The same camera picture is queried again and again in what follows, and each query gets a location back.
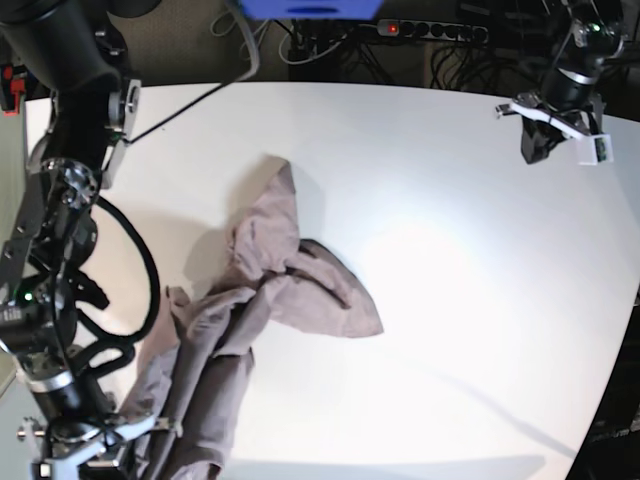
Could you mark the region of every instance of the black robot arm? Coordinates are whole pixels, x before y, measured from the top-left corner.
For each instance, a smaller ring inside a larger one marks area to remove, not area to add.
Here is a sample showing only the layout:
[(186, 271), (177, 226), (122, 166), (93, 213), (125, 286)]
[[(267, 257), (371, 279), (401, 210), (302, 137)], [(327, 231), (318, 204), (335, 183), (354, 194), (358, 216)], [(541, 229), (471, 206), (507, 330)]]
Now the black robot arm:
[(522, 155), (529, 164), (548, 158), (567, 139), (579, 141), (582, 163), (611, 161), (611, 141), (601, 131), (604, 107), (595, 86), (605, 62), (623, 50), (621, 2), (563, 0), (552, 19), (549, 31), (555, 43), (539, 89), (500, 105), (498, 116), (522, 116)]
[[(32, 445), (40, 439), (34, 478), (132, 478), (132, 441), (157, 423), (150, 414), (117, 415), (98, 384), (133, 360), (134, 343), (157, 316), (160, 290), (144, 242), (99, 196), (112, 185), (124, 156), (140, 93), (106, 5), (101, 0), (0, 2), (0, 33), (52, 92), (50, 124), (29, 159), (21, 207), (0, 257), (0, 347), (16, 359), (18, 375), (47, 423), (29, 420), (19, 432)], [(76, 307), (79, 301), (99, 309), (109, 304), (80, 270), (97, 241), (91, 219), (96, 204), (124, 226), (149, 273), (149, 313), (129, 336), (105, 332)], [(27, 264), (36, 273), (25, 277)], [(73, 345), (78, 322), (96, 337), (84, 349)], [(109, 349), (119, 356), (90, 364)]]

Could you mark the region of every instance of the black cable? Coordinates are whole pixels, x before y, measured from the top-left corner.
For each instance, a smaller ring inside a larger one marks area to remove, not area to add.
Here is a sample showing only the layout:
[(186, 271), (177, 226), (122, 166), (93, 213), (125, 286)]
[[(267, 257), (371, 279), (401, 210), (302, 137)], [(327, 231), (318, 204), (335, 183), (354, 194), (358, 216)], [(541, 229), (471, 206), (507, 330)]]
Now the black cable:
[(584, 466), (584, 470), (585, 470), (587, 476), (589, 477), (589, 480), (597, 480), (597, 477), (595, 476), (595, 474), (593, 473), (593, 470), (591, 469), (591, 467), (588, 464), (586, 464)]
[(371, 47), (366, 43), (364, 43), (363, 46), (364, 46), (365, 52), (373, 60), (373, 64), (376, 70), (380, 73), (382, 78), (385, 79), (385, 82), (387, 83), (387, 85), (397, 85), (396, 81), (393, 79), (391, 74), (382, 66), (382, 64), (380, 63), (380, 60), (378, 60), (378, 57), (373, 53), (373, 50), (371, 50)]
[(564, 40), (562, 41), (562, 44), (560, 45), (560, 48), (558, 49), (556, 54), (553, 56), (553, 61), (549, 65), (549, 68), (547, 68), (547, 72), (544, 75), (545, 78), (547, 76), (549, 76), (551, 74), (551, 72), (553, 71), (553, 69), (556, 68), (556, 66), (558, 65), (558, 62), (560, 61), (560, 57), (564, 53), (564, 49), (567, 48), (567, 44), (569, 43), (569, 40), (571, 39), (572, 35), (573, 35), (573, 29), (570, 28), (569, 31), (567, 32), (567, 35), (564, 37)]
[[(636, 43), (636, 40), (638, 39), (638, 28), (640, 28), (640, 10), (638, 11), (638, 15), (636, 16), (635, 26), (633, 27), (633, 39), (631, 40), (632, 43)], [(625, 74), (624, 74), (625, 83), (629, 81), (630, 74), (631, 74), (631, 67), (627, 67), (627, 70), (625, 71)]]
[(384, 79), (382, 79), (382, 77), (380, 77), (380, 74), (376, 71), (376, 69), (373, 67), (373, 65), (371, 65), (370, 62), (368, 62), (367, 60), (364, 59), (364, 57), (362, 55), (360, 55), (360, 59), (359, 61), (355, 62), (355, 66), (357, 67), (358, 65), (363, 66), (364, 68), (367, 69), (367, 71), (369, 72), (369, 74), (371, 75), (371, 77), (373, 78), (373, 80), (380, 85), (384, 85), (386, 82), (384, 81)]
[(220, 90), (222, 90), (225, 87), (228, 87), (229, 85), (235, 83), (236, 80), (231, 81), (231, 82), (227, 82), (227, 83), (222, 83), (220, 85), (218, 85), (217, 87), (212, 88), (211, 90), (209, 90), (206, 93), (203, 93), (202, 95), (200, 95), (198, 98), (196, 98), (195, 100), (193, 100), (192, 102), (188, 103), (187, 105), (185, 105), (184, 107), (182, 107), (180, 110), (178, 110), (177, 112), (169, 115), (167, 118), (165, 118), (164, 120), (162, 120), (161, 122), (155, 124), (153, 127), (149, 128), (148, 130), (146, 130), (144, 133), (141, 133), (140, 135), (138, 135), (137, 137), (135, 137), (133, 140), (125, 140), (124, 142), (127, 145), (133, 145), (137, 142), (139, 142), (140, 140), (142, 140), (144, 137), (146, 137), (147, 135), (152, 134), (153, 132), (155, 132), (156, 130), (164, 127), (167, 123), (169, 123), (170, 121), (178, 118), (180, 115), (182, 115), (184, 112), (186, 112), (187, 110), (189, 110), (191, 107), (194, 107), (195, 105), (197, 105), (198, 103), (200, 103), (201, 101), (203, 101), (204, 99), (210, 97), (211, 95), (213, 95), (214, 93), (219, 92)]
[[(142, 327), (138, 331), (129, 335), (117, 335), (106, 332), (87, 315), (85, 315), (84, 312), (79, 312), (80, 322), (87, 328), (87, 330), (96, 336), (97, 340), (79, 352), (74, 358), (74, 363), (78, 369), (90, 368), (92, 374), (95, 377), (100, 378), (115, 370), (125, 367), (133, 361), (135, 356), (133, 345), (144, 339), (149, 332), (151, 332), (151, 329), (158, 317), (158, 312), (160, 310), (161, 287), (160, 276), (158, 275), (158, 269), (156, 268), (153, 256), (140, 234), (136, 231), (135, 227), (117, 207), (105, 198), (99, 197), (97, 199), (97, 205), (120, 224), (138, 249), (138, 252), (142, 257), (147, 276), (149, 277), (150, 294), (149, 309)], [(90, 367), (89, 364), (96, 355), (109, 349), (119, 350), (121, 355), (116, 359), (105, 362), (97, 367)]]
[(484, 91), (483, 93), (491, 93), (493, 92), (494, 95), (498, 94), (498, 88), (500, 86), (500, 74), (502, 73), (502, 66), (498, 65), (496, 68), (494, 68), (493, 73), (491, 74), (491, 76), (489, 77), (489, 80), (487, 81), (487, 84), (485, 85)]
[(487, 55), (481, 55), (479, 57), (474, 57), (473, 53), (471, 55), (471, 60), (469, 62), (467, 62), (465, 65), (462, 65), (462, 67), (460, 68), (460, 70), (458, 72), (456, 72), (456, 83), (454, 85), (454, 89), (457, 91), (461, 91), (463, 89), (463, 87), (465, 86), (464, 84), (464, 79), (467, 78), (467, 76), (469, 75), (469, 72), (473, 71), (475, 68), (478, 67), (478, 65), (480, 65), (482, 62), (485, 61)]
[(495, 59), (493, 61), (486, 60), (486, 61), (480, 62), (472, 71), (467, 73), (460, 80), (461, 88), (467, 85), (468, 83), (470, 83), (471, 81), (473, 81), (474, 78), (482, 79), (485, 85), (485, 88), (488, 88), (489, 81), (485, 81), (484, 78), (482, 77), (482, 74), (487, 70), (506, 67), (507, 65), (513, 64), (513, 63), (514, 63), (513, 61), (507, 60), (507, 59)]
[(53, 331), (56, 337), (56, 343), (58, 344), (58, 350), (60, 350), (60, 356), (62, 357), (65, 367), (71, 374), (74, 382), (77, 382), (78, 378), (76, 375), (76, 371), (73, 368), (73, 364), (71, 363), (71, 360), (69, 358), (69, 355), (67, 354), (67, 349), (65, 348), (65, 345), (64, 345), (64, 336), (62, 335), (62, 331), (60, 330), (60, 325), (59, 325), (58, 308), (56, 306), (56, 297), (58, 295), (59, 282), (61, 281), (61, 278), (59, 277), (61, 276), (65, 263), (69, 260), (68, 258), (65, 258), (66, 251), (68, 248), (67, 246), (69, 242), (72, 240), (73, 235), (76, 233), (76, 229), (78, 228), (78, 223), (80, 221), (80, 218), (84, 213), (86, 213), (88, 208), (91, 208), (91, 205), (73, 214), (75, 218), (70, 222), (68, 222), (65, 227), (64, 233), (62, 235), (62, 241), (61, 241), (62, 251), (54, 257), (55, 258), (54, 262), (57, 262), (57, 263), (53, 265), (53, 267), (51, 268), (51, 275), (49, 280), (49, 292), (48, 292), (49, 293), (49, 313), (51, 315), (51, 323), (53, 324)]
[(182, 115), (184, 112), (186, 112), (190, 108), (194, 107), (195, 105), (197, 105), (198, 103), (200, 103), (204, 99), (210, 97), (214, 93), (217, 93), (220, 90), (222, 90), (223, 88), (228, 87), (229, 85), (232, 85), (234, 83), (243, 82), (244, 80), (248, 80), (249, 78), (253, 77), (258, 72), (258, 70), (260, 68), (260, 49), (259, 49), (258, 44), (256, 42), (255, 36), (253, 35), (253, 30), (251, 29), (251, 26), (249, 25), (249, 23), (247, 22), (246, 18), (242, 14), (242, 11), (240, 10), (240, 7), (238, 7), (238, 5), (234, 2), (234, 0), (226, 0), (225, 4), (226, 4), (227, 9), (229, 10), (229, 12), (231, 12), (231, 14), (233, 15), (236, 23), (238, 24), (238, 28), (240, 28), (240, 31), (242, 32), (244, 40), (245, 40), (245, 42), (247, 44), (247, 49), (249, 50), (249, 57), (251, 59), (251, 67), (249, 68), (249, 70), (246, 73), (243, 73), (239, 77), (235, 78), (234, 80), (232, 80), (230, 82), (229, 81), (223, 82), (220, 85), (213, 87), (208, 92), (203, 93), (198, 98), (196, 98), (195, 100), (189, 102), (187, 105), (182, 107), (177, 112), (169, 115), (167, 118), (165, 118), (161, 122), (158, 122), (153, 127), (149, 128), (145, 132), (143, 132), (140, 135), (138, 135), (137, 137), (135, 137), (133, 140), (124, 140), (124, 143), (126, 145), (133, 145), (133, 144), (139, 142), (140, 140), (145, 138), (147, 135), (150, 135), (151, 133), (155, 132), (156, 130), (164, 127), (167, 123), (169, 123), (172, 120), (175, 120), (180, 115)]
[(467, 44), (465, 47), (466, 47), (466, 52), (464, 54), (464, 57), (460, 59), (460, 63), (457, 66), (454, 65), (453, 75), (451, 76), (449, 81), (446, 80), (447, 72), (443, 74), (442, 78), (445, 81), (445, 84), (448, 90), (458, 90), (458, 82), (456, 82), (455, 86), (452, 84), (452, 82), (456, 79), (458, 81), (460, 80), (460, 72), (462, 72), (465, 69), (467, 63), (472, 58), (473, 46), (470, 44)]
[[(431, 55), (430, 63), (431, 63), (432, 78), (431, 78), (431, 84), (429, 85), (429, 88), (434, 88), (434, 86), (437, 86), (440, 90), (442, 90), (443, 86), (440, 83), (440, 79), (438, 78), (440, 76), (440, 69), (442, 68), (444, 63), (447, 61), (447, 59), (451, 55), (453, 55), (453, 51), (455, 50), (455, 48), (456, 46), (451, 46), (451, 45), (439, 47)], [(444, 57), (442, 57), (442, 59), (440, 59), (440, 61), (436, 64), (436, 58), (440, 56), (441, 53), (446, 52), (447, 50), (450, 50), (451, 52), (448, 55), (445, 55)]]
[(294, 35), (293, 30), (291, 30), (289, 27), (287, 27), (280, 20), (273, 20), (273, 23), (278, 25), (280, 28), (282, 28), (285, 32), (287, 32), (289, 34), (289, 37), (291, 38), (291, 41), (294, 43), (294, 45), (298, 44), (298, 39), (296, 38), (296, 35)]
[(127, 233), (129, 238), (133, 241), (134, 245), (138, 249), (140, 256), (142, 257), (142, 262), (144, 263), (144, 267), (147, 271), (147, 275), (149, 277), (149, 290), (151, 293), (151, 298), (149, 300), (149, 310), (147, 312), (147, 316), (144, 320), (144, 323), (140, 330), (134, 332), (130, 335), (116, 335), (120, 340), (124, 340), (130, 343), (139, 342), (144, 337), (146, 337), (158, 317), (158, 311), (160, 309), (160, 276), (158, 275), (158, 269), (156, 268), (156, 264), (153, 260), (153, 255), (151, 255), (151, 251), (147, 247), (147, 244), (142, 239), (142, 236), (137, 232), (135, 227), (131, 224), (131, 222), (127, 219), (127, 217), (109, 200), (104, 197), (99, 197), (97, 201), (97, 205), (102, 208), (105, 212), (113, 217), (123, 230)]
[(458, 58), (458, 61), (452, 62), (449, 68), (442, 73), (442, 86), (445, 90), (453, 90), (451, 82), (455, 80), (458, 70), (460, 69), (460, 65), (462, 65), (464, 60), (457, 53), (455, 55)]
[[(520, 25), (515, 26), (511, 23), (511, 21), (507, 18), (507, 16), (505, 15), (504, 12), (504, 5), (502, 5), (501, 3), (499, 3), (497, 0), (490, 0), (488, 2), (488, 8), (489, 8), (489, 15), (491, 16), (491, 19), (496, 21), (498, 24), (500, 24), (500, 26), (506, 28), (507, 30), (513, 32), (513, 33), (517, 33), (517, 34), (522, 34), (522, 35), (532, 35), (532, 34), (539, 34), (539, 35), (546, 35), (546, 29), (543, 27), (525, 27), (524, 24), (522, 23), (522, 18), (520, 18)], [(540, 16), (540, 21), (546, 21), (546, 17)]]

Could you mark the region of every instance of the white tabletop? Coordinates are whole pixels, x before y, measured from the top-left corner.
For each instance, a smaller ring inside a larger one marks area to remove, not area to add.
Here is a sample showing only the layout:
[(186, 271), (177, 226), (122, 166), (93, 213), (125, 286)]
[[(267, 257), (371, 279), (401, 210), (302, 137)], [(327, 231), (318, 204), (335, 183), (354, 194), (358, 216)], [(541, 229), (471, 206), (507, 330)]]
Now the white tabletop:
[[(145, 89), (138, 132), (206, 86)], [(107, 197), (162, 282), (201, 292), (224, 230), (293, 163), (301, 232), (375, 299), (365, 340), (269, 325), (243, 402), (234, 480), (564, 479), (613, 368), (640, 280), (640, 126), (610, 119), (616, 163), (569, 144), (520, 156), (521, 121), (487, 96), (244, 84), (129, 149)], [(29, 105), (29, 141), (48, 118)], [(87, 269), (139, 325), (147, 280), (113, 221)], [(122, 396), (132, 369), (108, 379)]]

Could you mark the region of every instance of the electrical outlet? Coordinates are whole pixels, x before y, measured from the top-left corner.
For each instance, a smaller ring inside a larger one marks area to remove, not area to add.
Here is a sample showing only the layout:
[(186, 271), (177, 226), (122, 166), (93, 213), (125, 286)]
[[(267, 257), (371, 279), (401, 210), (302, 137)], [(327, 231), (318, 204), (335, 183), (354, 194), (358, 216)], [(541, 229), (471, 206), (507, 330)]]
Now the electrical outlet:
[(460, 23), (418, 22), (415, 20), (378, 21), (378, 34), (382, 37), (417, 38), (451, 42), (489, 42), (489, 30)]

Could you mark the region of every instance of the cloth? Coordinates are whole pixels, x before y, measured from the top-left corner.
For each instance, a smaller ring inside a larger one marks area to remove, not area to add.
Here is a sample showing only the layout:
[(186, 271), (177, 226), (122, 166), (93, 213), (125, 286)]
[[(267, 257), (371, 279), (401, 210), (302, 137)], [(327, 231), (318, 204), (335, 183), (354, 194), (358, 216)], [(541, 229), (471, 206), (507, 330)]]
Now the cloth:
[(357, 278), (320, 244), (300, 240), (295, 200), (287, 163), (229, 232), (228, 265), (209, 293), (191, 302), (180, 288), (163, 292), (122, 411), (182, 422), (184, 434), (140, 439), (140, 478), (217, 476), (254, 366), (251, 344), (269, 320), (335, 337), (382, 333)]

